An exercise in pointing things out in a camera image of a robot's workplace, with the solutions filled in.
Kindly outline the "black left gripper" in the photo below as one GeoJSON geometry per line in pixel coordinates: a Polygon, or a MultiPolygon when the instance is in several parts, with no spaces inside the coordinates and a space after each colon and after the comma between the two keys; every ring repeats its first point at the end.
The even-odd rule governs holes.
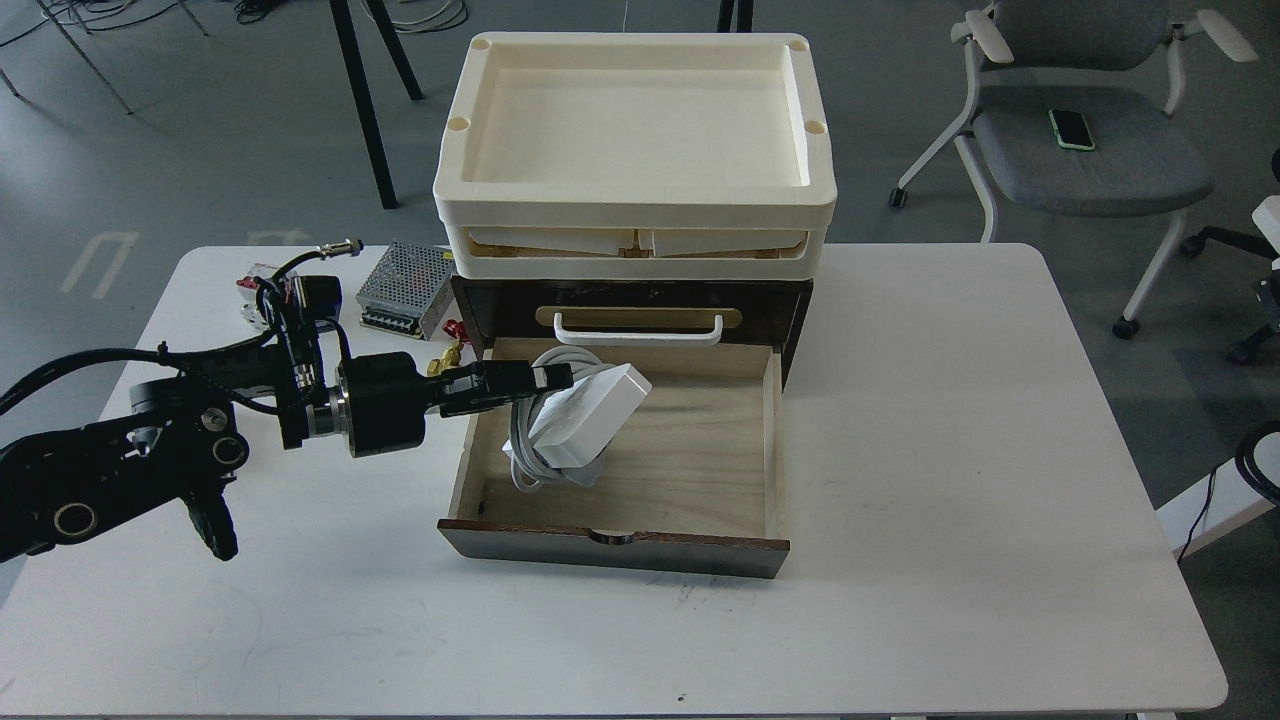
{"type": "MultiPolygon", "coordinates": [[[[347,357],[338,366],[346,397],[346,438],[353,457],[420,446],[425,437],[425,379],[407,352],[347,357]]],[[[522,398],[567,389],[567,363],[470,363],[426,379],[428,407],[440,416],[485,413],[522,398]]]]}

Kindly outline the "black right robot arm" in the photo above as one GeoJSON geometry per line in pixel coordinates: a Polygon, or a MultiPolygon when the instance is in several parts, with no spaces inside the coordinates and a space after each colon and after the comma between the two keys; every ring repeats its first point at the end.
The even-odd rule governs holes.
{"type": "MultiPolygon", "coordinates": [[[[1226,246],[1244,250],[1271,261],[1268,275],[1254,283],[1254,296],[1263,309],[1266,323],[1228,348],[1230,363],[1244,365],[1251,363],[1262,345],[1279,333],[1279,196],[1266,197],[1252,213],[1257,234],[1228,231],[1216,225],[1206,225],[1199,232],[1185,237],[1178,246],[1185,258],[1198,256],[1207,241],[1215,240],[1226,246]]],[[[1236,446],[1234,464],[1242,479],[1271,505],[1279,505],[1277,471],[1266,471],[1258,460],[1257,448],[1263,439],[1276,436],[1277,421],[1267,421],[1245,434],[1236,446]]]]}

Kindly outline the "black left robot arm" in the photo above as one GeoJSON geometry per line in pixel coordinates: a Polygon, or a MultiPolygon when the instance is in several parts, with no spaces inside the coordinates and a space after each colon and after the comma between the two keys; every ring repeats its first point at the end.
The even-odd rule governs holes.
{"type": "Polygon", "coordinates": [[[3,395],[4,410],[92,365],[175,369],[174,377],[134,386],[125,416],[3,448],[3,559],[83,543],[173,500],[186,505],[216,559],[233,559],[238,542],[223,492],[250,459],[236,424],[239,406],[273,416],[288,448],[343,436],[352,456],[366,457],[420,446],[429,413],[484,413],[573,383],[566,364],[484,360],[422,375],[406,352],[352,356],[338,322],[340,282],[294,269],[361,250],[357,240],[323,245],[255,277],[265,328],[253,338],[198,352],[96,348],[19,379],[3,395]]]}

